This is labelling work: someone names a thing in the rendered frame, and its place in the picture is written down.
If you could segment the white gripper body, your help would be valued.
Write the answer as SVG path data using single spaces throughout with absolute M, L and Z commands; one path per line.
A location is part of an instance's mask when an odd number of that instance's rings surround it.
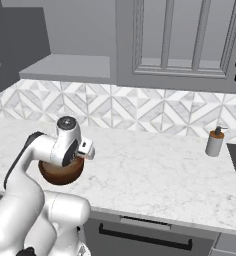
M 95 156 L 93 142 L 83 141 L 78 148 L 77 155 L 88 160 L 93 160 Z

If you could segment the brown wooden bowl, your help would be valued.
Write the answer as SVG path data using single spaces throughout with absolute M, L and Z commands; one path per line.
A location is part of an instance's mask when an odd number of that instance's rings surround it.
M 68 166 L 60 167 L 44 161 L 38 162 L 43 178 L 53 185 L 67 185 L 80 177 L 84 168 L 84 159 L 76 157 Z

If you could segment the grey open cabinet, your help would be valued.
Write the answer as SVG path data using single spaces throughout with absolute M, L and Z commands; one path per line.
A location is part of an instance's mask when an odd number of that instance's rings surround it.
M 116 82 L 115 0 L 31 0 L 44 10 L 50 54 L 20 72 L 26 79 Z

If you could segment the grey open cabinet door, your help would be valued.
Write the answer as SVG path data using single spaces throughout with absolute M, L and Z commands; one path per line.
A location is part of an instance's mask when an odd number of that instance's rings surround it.
M 0 92 L 19 72 L 50 54 L 44 9 L 4 7 L 0 0 Z

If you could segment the grey closed cabinet door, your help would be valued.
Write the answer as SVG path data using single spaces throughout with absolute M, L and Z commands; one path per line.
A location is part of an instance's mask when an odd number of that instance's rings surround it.
M 235 93 L 236 0 L 116 0 L 117 84 Z

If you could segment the grey base cabinet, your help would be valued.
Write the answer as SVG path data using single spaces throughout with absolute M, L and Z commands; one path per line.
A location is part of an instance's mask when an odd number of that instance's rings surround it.
M 236 235 L 220 233 L 209 256 L 236 256 Z

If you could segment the grey dishwasher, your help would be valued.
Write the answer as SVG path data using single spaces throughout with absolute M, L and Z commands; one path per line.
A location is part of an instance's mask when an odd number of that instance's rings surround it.
M 100 223 L 105 229 L 178 243 L 191 239 L 193 248 L 187 251 L 102 235 L 98 231 Z M 84 233 L 92 256 L 208 256 L 217 237 L 213 231 L 97 211 L 84 224 Z

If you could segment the grey soap dispenser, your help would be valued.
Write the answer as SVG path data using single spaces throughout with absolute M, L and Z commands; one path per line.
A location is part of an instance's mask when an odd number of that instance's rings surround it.
M 224 127 L 217 126 L 209 133 L 205 153 L 210 157 L 217 157 L 220 153 L 222 143 L 224 140 Z

